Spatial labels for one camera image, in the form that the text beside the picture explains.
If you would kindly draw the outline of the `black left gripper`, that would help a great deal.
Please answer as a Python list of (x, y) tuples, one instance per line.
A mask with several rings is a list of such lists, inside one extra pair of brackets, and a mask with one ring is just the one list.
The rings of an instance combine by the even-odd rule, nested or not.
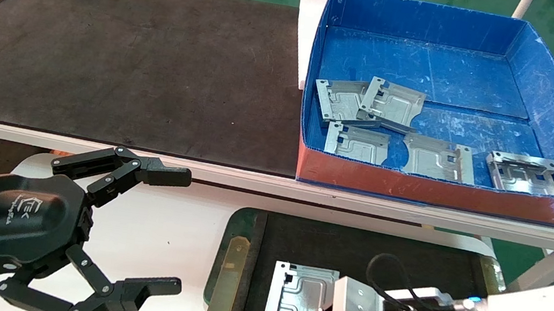
[[(188, 168), (167, 167), (157, 157), (120, 146), (56, 158), (51, 166), (55, 176), (46, 178), (0, 175), (0, 274), (20, 270), (0, 282), (6, 302), (26, 311), (139, 311), (151, 296), (181, 293), (182, 281), (176, 277), (111, 283), (79, 245), (89, 240), (91, 206), (102, 207), (142, 183), (188, 187)], [(103, 177), (89, 184), (86, 193), (72, 180), (96, 175)], [(29, 286), (65, 262), (92, 287), (86, 299), (70, 303)]]

